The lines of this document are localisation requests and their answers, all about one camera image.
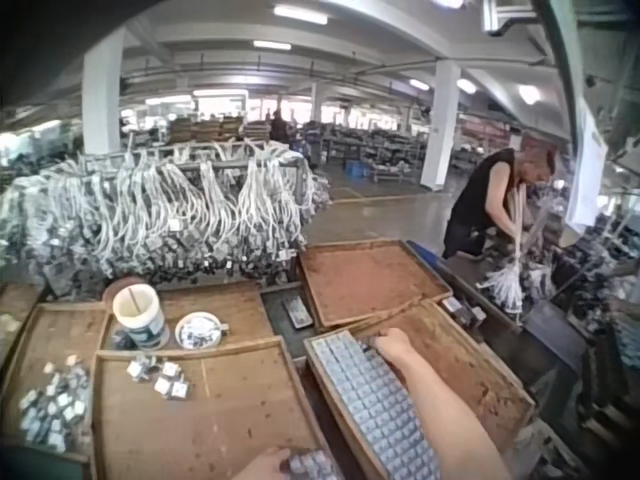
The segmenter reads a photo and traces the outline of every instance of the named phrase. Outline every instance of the cable bundle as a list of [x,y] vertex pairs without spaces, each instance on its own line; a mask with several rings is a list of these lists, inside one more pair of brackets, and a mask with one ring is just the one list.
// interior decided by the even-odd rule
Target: cable bundle
[[328,182],[283,145],[237,147],[128,152],[115,175],[67,161],[17,179],[0,198],[0,265],[26,260],[59,296],[85,284],[97,294],[128,274],[161,283],[282,271],[328,203]]
[[478,285],[478,288],[490,288],[497,304],[501,305],[505,312],[522,313],[522,286],[520,285],[520,244],[522,242],[522,222],[524,206],[526,204],[526,186],[520,185],[514,196],[512,209],[513,221],[516,226],[515,254],[512,261],[505,268],[497,272],[487,274],[487,281]]

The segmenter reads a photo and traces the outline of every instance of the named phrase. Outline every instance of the ceiling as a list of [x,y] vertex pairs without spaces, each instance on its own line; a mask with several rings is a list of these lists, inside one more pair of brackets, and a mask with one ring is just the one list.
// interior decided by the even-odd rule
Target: ceiling
[[[318,81],[329,98],[403,107],[432,101],[433,91],[422,92],[409,80],[437,88],[436,59],[450,58],[478,86],[475,95],[461,95],[468,111],[569,136],[563,90],[541,27],[514,26],[503,37],[490,37],[481,30],[480,0],[461,10],[431,0],[283,3],[324,12],[329,23],[276,17],[272,0],[167,0],[137,17],[123,13],[126,18],[112,27],[129,29],[122,66],[129,87],[122,101],[238,83],[258,93],[309,94],[311,82]],[[254,39],[290,43],[292,49],[257,50]],[[82,51],[71,57],[59,62],[64,68],[46,88],[20,96],[16,105],[28,112],[35,107],[37,118],[79,112]],[[536,85],[542,101],[526,105],[519,84]],[[32,120],[26,114],[11,118],[5,125]]]

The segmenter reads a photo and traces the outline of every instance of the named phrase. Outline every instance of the worker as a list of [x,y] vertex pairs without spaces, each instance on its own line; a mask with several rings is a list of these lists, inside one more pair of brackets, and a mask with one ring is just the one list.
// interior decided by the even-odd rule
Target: worker
[[546,149],[516,152],[507,148],[485,158],[451,209],[443,258],[459,252],[481,257],[486,231],[493,226],[515,238],[516,226],[506,209],[507,196],[522,183],[549,182],[555,173],[553,157],[553,152]]
[[271,140],[285,144],[289,143],[287,122],[282,119],[280,110],[273,112],[273,120],[271,120]]
[[[425,437],[440,461],[444,480],[506,480],[507,469],[478,418],[413,348],[398,328],[376,339],[380,354],[406,380],[409,395],[422,421]],[[272,449],[251,462],[234,480],[284,480],[281,464],[289,450]]]

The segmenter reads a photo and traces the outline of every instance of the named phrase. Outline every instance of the workstation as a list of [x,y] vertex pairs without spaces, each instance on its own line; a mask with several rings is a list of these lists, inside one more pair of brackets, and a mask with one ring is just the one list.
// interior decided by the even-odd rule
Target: workstation
[[274,447],[439,478],[390,329],[512,478],[595,478],[640,410],[636,51],[591,82],[578,0],[214,3],[114,6],[6,92],[3,478],[244,480]]

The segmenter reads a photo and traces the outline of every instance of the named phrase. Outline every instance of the wooden tray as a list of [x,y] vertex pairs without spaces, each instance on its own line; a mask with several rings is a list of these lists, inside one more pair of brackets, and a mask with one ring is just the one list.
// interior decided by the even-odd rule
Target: wooden tray
[[33,312],[41,295],[40,289],[34,285],[9,284],[0,293],[0,315],[8,313],[20,324],[13,332],[0,333],[0,368],[11,351],[14,342],[20,336],[22,327]]
[[[160,306],[171,330],[171,338],[163,350],[180,350],[174,333],[178,322],[192,312],[213,313],[221,322],[229,324],[229,335],[222,346],[274,335],[260,290],[253,282],[227,285],[181,288],[160,291]],[[111,335],[121,328],[115,316],[110,315],[102,349],[113,350]]]
[[[398,327],[409,335],[418,353],[471,407],[498,449],[507,450],[529,421],[535,406],[521,386],[505,374],[444,311],[428,300],[416,300],[386,319],[362,322],[343,330],[362,338],[390,327]],[[368,478],[387,479],[384,467],[361,435],[311,348],[312,341],[305,340],[309,363],[354,454]]]
[[[52,450],[24,443],[24,432],[20,430],[22,415],[18,408],[20,400],[33,388],[47,384],[43,373],[47,362],[62,368],[69,355],[78,357],[91,366],[99,340],[104,335],[107,313],[102,303],[41,303],[25,325],[16,353],[9,365],[2,386],[2,432],[10,444],[58,455]],[[90,445],[80,446],[74,453],[61,456],[88,462]]]
[[186,401],[135,383],[133,355],[96,355],[94,480],[228,479],[269,447],[329,451],[281,337],[163,352],[193,383]]
[[300,264],[320,329],[386,317],[417,297],[439,301],[452,295],[440,276],[399,240],[316,245],[301,253]]

